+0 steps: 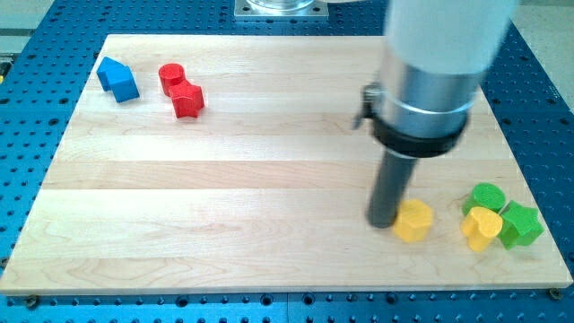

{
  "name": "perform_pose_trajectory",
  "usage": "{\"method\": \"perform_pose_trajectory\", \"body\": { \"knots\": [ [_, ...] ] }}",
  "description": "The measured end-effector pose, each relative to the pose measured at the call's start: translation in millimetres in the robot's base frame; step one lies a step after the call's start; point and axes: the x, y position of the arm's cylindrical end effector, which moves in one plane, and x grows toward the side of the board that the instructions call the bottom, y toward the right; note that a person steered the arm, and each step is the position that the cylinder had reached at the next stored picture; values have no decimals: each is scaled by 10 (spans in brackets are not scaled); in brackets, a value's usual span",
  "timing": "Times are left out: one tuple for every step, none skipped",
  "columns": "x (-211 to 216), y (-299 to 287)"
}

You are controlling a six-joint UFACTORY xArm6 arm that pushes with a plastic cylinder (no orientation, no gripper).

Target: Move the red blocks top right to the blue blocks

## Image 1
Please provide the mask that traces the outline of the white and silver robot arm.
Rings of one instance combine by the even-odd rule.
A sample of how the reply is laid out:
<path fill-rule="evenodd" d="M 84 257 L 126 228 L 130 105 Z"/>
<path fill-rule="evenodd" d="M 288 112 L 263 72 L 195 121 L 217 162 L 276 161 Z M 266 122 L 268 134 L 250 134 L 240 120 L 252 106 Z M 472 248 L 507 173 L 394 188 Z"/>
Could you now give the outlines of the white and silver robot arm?
<path fill-rule="evenodd" d="M 407 160 L 451 150 L 480 81 L 500 49 L 517 0 L 395 0 L 376 80 L 354 124 Z"/>

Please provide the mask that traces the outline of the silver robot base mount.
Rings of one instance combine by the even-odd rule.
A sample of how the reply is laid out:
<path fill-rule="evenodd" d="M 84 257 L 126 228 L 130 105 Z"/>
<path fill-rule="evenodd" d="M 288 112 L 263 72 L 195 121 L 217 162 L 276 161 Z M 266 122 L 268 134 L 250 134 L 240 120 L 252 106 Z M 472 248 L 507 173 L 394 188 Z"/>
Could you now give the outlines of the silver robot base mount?
<path fill-rule="evenodd" d="M 235 0 L 234 16 L 244 20 L 327 18 L 328 5 L 318 0 Z"/>

